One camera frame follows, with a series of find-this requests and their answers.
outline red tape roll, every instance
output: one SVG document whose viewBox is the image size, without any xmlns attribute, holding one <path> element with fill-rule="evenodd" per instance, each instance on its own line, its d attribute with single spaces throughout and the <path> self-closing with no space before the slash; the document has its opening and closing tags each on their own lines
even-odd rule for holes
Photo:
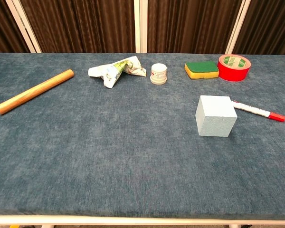
<svg viewBox="0 0 285 228">
<path fill-rule="evenodd" d="M 238 55 L 222 55 L 218 60 L 218 76 L 228 81 L 244 80 L 251 67 L 248 59 Z"/>
</svg>

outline crumpled plastic bag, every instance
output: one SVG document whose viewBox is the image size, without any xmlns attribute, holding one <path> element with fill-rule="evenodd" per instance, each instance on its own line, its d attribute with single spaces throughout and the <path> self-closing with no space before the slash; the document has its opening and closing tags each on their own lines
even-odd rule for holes
<svg viewBox="0 0 285 228">
<path fill-rule="evenodd" d="M 125 58 L 112 64 L 96 66 L 88 70 L 90 77 L 101 77 L 104 86 L 112 89 L 122 72 L 130 75 L 147 76 L 146 69 L 142 68 L 136 56 Z"/>
</svg>

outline white marker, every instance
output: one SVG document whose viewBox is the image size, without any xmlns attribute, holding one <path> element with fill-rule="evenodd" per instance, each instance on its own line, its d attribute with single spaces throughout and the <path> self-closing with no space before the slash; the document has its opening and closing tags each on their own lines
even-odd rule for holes
<svg viewBox="0 0 285 228">
<path fill-rule="evenodd" d="M 273 120 L 277 120 L 277 121 L 281 121 L 281 122 L 285 121 L 284 115 L 280 115 L 280 114 L 265 111 L 265 110 L 262 110 L 259 108 L 251 107 L 247 104 L 242 104 L 238 101 L 231 101 L 231 102 L 232 102 L 234 108 L 238 108 L 238 109 L 241 109 L 241 110 L 244 110 L 244 111 L 247 111 L 250 113 L 254 113 L 257 115 L 262 115 L 262 116 L 267 117 L 269 119 L 273 119 Z"/>
</svg>

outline yellow sponge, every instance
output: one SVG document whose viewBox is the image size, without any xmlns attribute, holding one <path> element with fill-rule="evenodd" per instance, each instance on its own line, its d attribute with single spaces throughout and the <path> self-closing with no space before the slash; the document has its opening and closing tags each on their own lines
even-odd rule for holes
<svg viewBox="0 0 285 228">
<path fill-rule="evenodd" d="M 185 70 L 191 79 L 214 78 L 219 76 L 219 69 L 215 62 L 187 62 Z"/>
</svg>

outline wooden rod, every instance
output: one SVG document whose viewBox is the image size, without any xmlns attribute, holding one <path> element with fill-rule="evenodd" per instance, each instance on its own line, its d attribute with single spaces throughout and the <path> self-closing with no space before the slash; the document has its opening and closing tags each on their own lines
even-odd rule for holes
<svg viewBox="0 0 285 228">
<path fill-rule="evenodd" d="M 41 93 L 59 85 L 60 83 L 72 78 L 74 76 L 74 72 L 69 69 L 66 70 L 59 75 L 56 75 L 52 78 L 50 78 L 47 81 L 44 81 L 43 83 L 40 83 L 37 86 L 34 86 L 33 88 L 28 89 L 27 91 L 24 91 L 21 94 L 18 94 L 17 96 L 12 97 L 11 99 L 2 102 L 0 104 L 0 115 L 5 114 L 6 112 L 12 110 L 13 108 L 18 107 L 19 105 L 29 101 L 30 99 L 33 99 L 34 97 L 40 95 Z"/>
</svg>

